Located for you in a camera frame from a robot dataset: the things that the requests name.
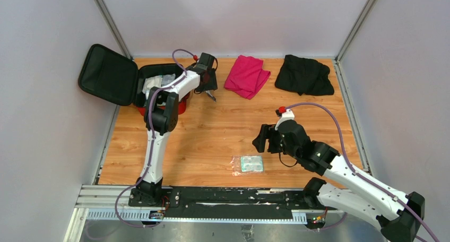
wooden table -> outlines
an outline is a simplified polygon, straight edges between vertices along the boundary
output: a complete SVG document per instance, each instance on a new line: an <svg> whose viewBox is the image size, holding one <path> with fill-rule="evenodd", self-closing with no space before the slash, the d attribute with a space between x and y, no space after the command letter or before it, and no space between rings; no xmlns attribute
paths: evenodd
<svg viewBox="0 0 450 242"><path fill-rule="evenodd" d="M252 140L261 124L278 121L275 110L298 102L311 101L324 105L337 117L344 135L349 159L361 168L357 147L347 118L338 80L331 59L318 61L330 67L330 81L335 88L333 96L299 96L275 88L274 82L284 59L264 59L263 69L271 76L261 91L252 99L241 98L223 88L235 58L220 58L217 70L219 89L214 92L217 103L205 93L190 99L187 110L179 116L172 132L163 164L163 184L173 186L224 187L296 187L302 188L312 176L300 165L283 166L277 154L258 154ZM192 59L181 58L187 66ZM139 58L138 67L147 64L172 63L171 58ZM339 136L332 119L317 107L302 106L293 109L312 140L325 142L341 152ZM142 116L134 106L121 107L106 155L99 184L133 184L142 171L147 134ZM233 176L233 155L262 155L265 171L261 174ZM282 155L286 164L294 159Z"/></svg>

wooden tabletop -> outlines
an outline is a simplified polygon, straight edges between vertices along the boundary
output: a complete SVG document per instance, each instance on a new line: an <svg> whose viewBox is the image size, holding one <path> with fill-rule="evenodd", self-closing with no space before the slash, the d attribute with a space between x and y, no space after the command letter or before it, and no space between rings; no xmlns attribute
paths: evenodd
<svg viewBox="0 0 450 242"><path fill-rule="evenodd" d="M178 125L169 138L163 164L164 185L304 187L311 177L318 175L304 170L300 165L293 168L283 166L277 154L257 153L252 140L258 135L261 124L275 124L278 121L275 114L278 107L306 101L319 103L336 116L349 159L361 168L331 59L318 61L331 70L329 78L335 89L333 96L299 96L275 88L275 79L284 61L280 58L263 59L263 69L270 71L271 75L252 100L223 88L236 59L218 60L219 89L214 92L217 103L205 93L190 98L186 112L179 116ZM193 60L181 58L179 61L187 66ZM173 61L171 58L138 58L135 62L138 67L142 67ZM305 128L311 140L325 142L342 152L336 126L325 111L310 106L296 107L293 111L296 121ZM135 183L144 165L146 142L145 123L140 113L134 106L121 107L99 184ZM262 155L264 172L233 176L230 164L233 155ZM295 162L288 155L282 155L282 160L288 165Z"/></svg>

black case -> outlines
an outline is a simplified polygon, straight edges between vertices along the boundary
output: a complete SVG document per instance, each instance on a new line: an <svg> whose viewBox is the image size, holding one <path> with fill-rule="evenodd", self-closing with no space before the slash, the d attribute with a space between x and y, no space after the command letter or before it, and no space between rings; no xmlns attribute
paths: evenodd
<svg viewBox="0 0 450 242"><path fill-rule="evenodd" d="M78 85L80 88L117 105L145 106L142 92L145 79L158 75L175 74L181 76L183 69L175 63L137 65L127 57L100 44L89 49L81 69Z"/></svg>

clear plastic packet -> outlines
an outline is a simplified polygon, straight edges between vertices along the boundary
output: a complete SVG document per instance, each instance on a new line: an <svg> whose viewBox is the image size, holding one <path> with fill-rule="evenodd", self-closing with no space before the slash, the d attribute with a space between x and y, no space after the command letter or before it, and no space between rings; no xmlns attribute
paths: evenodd
<svg viewBox="0 0 450 242"><path fill-rule="evenodd" d="M261 155L234 155L230 164L233 176L264 172Z"/></svg>

gray floor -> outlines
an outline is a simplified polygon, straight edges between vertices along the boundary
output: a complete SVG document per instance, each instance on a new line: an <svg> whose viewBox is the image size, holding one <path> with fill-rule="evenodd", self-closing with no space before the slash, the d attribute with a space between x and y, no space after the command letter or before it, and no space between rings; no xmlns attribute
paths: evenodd
<svg viewBox="0 0 450 242"><path fill-rule="evenodd" d="M338 214L328 214L327 223L340 219ZM117 231L102 241L194 241L194 242L379 242L383 236L371 225L349 216L339 226L320 233L308 231L303 225L295 224L237 224L237 223L161 223L155 228L138 229L120 224L119 221L95 221L89 223L89 235L99 238ZM84 234L80 242L89 242Z"/></svg>

